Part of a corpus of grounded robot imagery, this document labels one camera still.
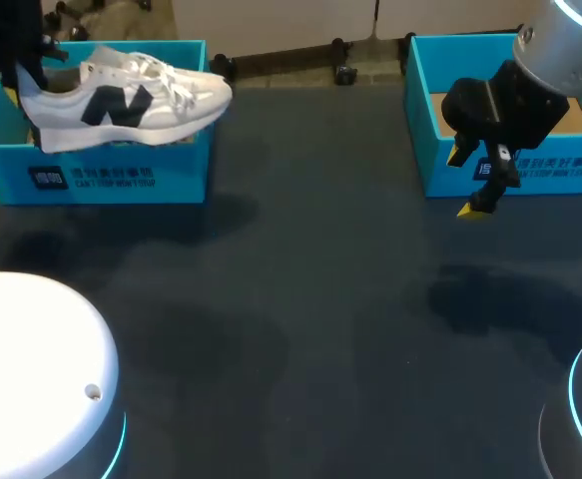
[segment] shoelace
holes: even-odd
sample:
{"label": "shoelace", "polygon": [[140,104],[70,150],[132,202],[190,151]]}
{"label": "shoelace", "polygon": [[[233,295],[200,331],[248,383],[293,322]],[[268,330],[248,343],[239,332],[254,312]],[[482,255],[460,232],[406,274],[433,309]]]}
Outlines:
{"label": "shoelace", "polygon": [[144,76],[151,69],[158,74],[160,82],[162,82],[162,85],[169,92],[171,102],[178,109],[186,109],[195,104],[194,93],[184,85],[178,83],[178,76],[171,65],[160,62],[152,57],[144,57],[143,55],[129,55],[129,57],[131,59],[128,61],[127,68],[132,73]]}

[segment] glowing blue light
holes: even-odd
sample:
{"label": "glowing blue light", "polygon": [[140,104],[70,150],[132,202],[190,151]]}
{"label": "glowing blue light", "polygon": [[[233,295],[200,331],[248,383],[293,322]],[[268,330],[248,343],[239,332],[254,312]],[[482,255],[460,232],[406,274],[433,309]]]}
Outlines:
{"label": "glowing blue light", "polygon": [[582,26],[582,16],[578,12],[576,12],[570,5],[568,5],[565,0],[554,0],[554,3],[568,15],[572,20],[577,22],[579,25]]}
{"label": "glowing blue light", "polygon": [[572,412],[572,417],[574,419],[574,423],[577,426],[577,429],[579,430],[579,434],[581,435],[582,438],[582,425],[581,425],[581,421],[579,420],[579,416],[577,415],[577,410],[574,407],[574,398],[573,398],[573,394],[572,394],[572,382],[573,382],[573,378],[574,378],[574,368],[577,366],[577,361],[579,360],[579,356],[581,356],[582,353],[582,349],[579,351],[579,354],[577,354],[577,357],[575,358],[574,362],[572,363],[572,367],[570,368],[570,377],[568,378],[568,399],[570,400],[570,411]]}
{"label": "glowing blue light", "polygon": [[107,477],[109,477],[111,471],[113,471],[113,468],[115,467],[115,464],[118,462],[120,454],[122,453],[122,446],[124,445],[124,437],[126,435],[127,435],[127,413],[125,412],[124,422],[122,423],[122,437],[120,437],[120,444],[118,444],[118,450],[115,451],[115,456],[113,456],[113,460],[111,461],[111,464],[109,464],[109,467],[102,476],[102,479],[107,479]]}

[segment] shoe sole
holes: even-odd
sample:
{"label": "shoe sole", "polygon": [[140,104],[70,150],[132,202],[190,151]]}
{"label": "shoe sole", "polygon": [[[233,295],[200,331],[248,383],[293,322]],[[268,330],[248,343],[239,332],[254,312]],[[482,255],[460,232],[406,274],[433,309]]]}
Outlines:
{"label": "shoe sole", "polygon": [[99,127],[54,129],[41,128],[40,149],[44,153],[63,153],[84,150],[112,142],[135,142],[158,146],[174,143],[189,137],[217,120],[227,108],[222,108],[207,117],[163,130],[142,130],[117,125]]}

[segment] screw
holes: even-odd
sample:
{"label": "screw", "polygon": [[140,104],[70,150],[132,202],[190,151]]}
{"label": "screw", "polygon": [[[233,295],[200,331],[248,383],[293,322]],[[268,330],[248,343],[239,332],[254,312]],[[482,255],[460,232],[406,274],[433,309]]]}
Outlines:
{"label": "screw", "polygon": [[530,43],[530,40],[532,40],[533,35],[534,30],[532,29],[532,27],[528,27],[521,34],[521,41],[523,43]]}

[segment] floor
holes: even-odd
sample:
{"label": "floor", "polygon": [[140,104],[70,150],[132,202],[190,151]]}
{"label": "floor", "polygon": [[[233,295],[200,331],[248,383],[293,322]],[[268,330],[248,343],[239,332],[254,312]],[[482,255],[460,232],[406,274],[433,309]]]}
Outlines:
{"label": "floor", "polygon": [[[90,0],[70,2],[85,10]],[[177,39],[171,0],[153,0],[153,10],[145,12],[129,0],[111,2],[96,13],[83,17],[82,24],[94,40]],[[68,21],[59,39],[67,38],[72,26]],[[328,49],[286,52],[238,59],[241,68],[237,85],[243,88],[287,88],[334,86]],[[358,70],[358,85],[396,84],[401,81],[395,41],[379,41],[374,37],[357,42],[349,51],[348,64]]]}

